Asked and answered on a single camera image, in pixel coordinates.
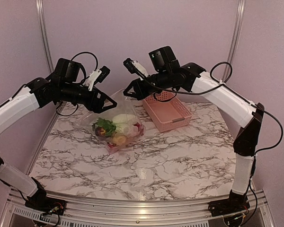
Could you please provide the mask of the white fake cabbage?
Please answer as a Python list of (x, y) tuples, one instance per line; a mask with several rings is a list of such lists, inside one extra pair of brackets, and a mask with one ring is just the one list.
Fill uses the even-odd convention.
[(112, 122), (116, 125), (116, 132), (126, 134), (133, 125), (138, 122), (133, 114), (118, 114), (112, 118)]

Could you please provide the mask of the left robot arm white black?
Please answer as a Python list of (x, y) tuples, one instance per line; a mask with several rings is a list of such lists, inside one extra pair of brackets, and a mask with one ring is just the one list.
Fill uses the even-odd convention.
[[(76, 80), (80, 70), (86, 72), (81, 63), (60, 58), (48, 77), (36, 78), (24, 84), (0, 105), (0, 135), (27, 114), (50, 102), (81, 104), (97, 114), (115, 108), (116, 101), (95, 87), (109, 75), (110, 69), (106, 66), (96, 69), (89, 76), (84, 75), (78, 83)], [(26, 205), (31, 208), (47, 210), (55, 203), (46, 196), (45, 189), (36, 179), (6, 163), (1, 157), (0, 181), (26, 195)]]

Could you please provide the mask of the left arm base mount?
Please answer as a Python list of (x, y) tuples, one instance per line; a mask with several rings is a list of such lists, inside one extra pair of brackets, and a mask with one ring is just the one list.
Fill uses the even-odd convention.
[(25, 206), (34, 210), (42, 211), (46, 215), (58, 214), (61, 216), (64, 213), (66, 201), (51, 197), (45, 197), (38, 202), (27, 200), (25, 202)]

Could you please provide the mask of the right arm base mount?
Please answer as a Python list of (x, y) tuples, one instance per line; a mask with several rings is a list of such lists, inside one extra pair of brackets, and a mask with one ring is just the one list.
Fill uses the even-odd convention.
[(240, 201), (239, 199), (223, 199), (218, 201), (212, 201), (208, 205), (208, 210), (213, 217), (220, 215), (228, 215), (250, 208), (249, 201), (244, 199)]

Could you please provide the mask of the clear zip top bag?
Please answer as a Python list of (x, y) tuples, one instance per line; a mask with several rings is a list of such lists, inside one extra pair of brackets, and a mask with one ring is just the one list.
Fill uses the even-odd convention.
[(124, 90), (115, 92), (111, 98), (117, 106), (103, 113), (86, 113), (76, 124), (96, 137), (113, 154), (137, 141), (145, 133), (145, 126)]

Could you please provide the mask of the green fake leafy vegetable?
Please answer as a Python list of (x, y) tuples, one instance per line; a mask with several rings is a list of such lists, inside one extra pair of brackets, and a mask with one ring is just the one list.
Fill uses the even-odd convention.
[(105, 137), (112, 137), (116, 131), (116, 125), (110, 121), (103, 118), (98, 118), (95, 123), (92, 125), (92, 130), (95, 132), (95, 129), (97, 127), (102, 127), (106, 130), (106, 136)]

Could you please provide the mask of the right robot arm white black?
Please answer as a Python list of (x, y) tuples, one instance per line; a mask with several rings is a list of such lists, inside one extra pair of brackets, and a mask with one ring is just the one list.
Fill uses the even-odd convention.
[(230, 116), (240, 130), (233, 143), (236, 154), (235, 176), (229, 197), (209, 203), (213, 216), (238, 212), (249, 208), (247, 192), (256, 169), (256, 149), (263, 117), (267, 114), (261, 103), (247, 100), (226, 85), (226, 81), (213, 77), (213, 73), (190, 62), (179, 64), (170, 46), (149, 53), (156, 70), (149, 75), (146, 69), (130, 58), (124, 60), (127, 70), (139, 76), (125, 89), (124, 95), (142, 100), (157, 92), (202, 96)]

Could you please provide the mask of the dark purple fake vegetable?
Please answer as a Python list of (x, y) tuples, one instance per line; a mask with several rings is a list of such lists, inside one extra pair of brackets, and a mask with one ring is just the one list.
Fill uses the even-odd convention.
[(98, 137), (105, 137), (106, 136), (106, 130), (102, 127), (97, 127), (95, 129), (95, 135)]

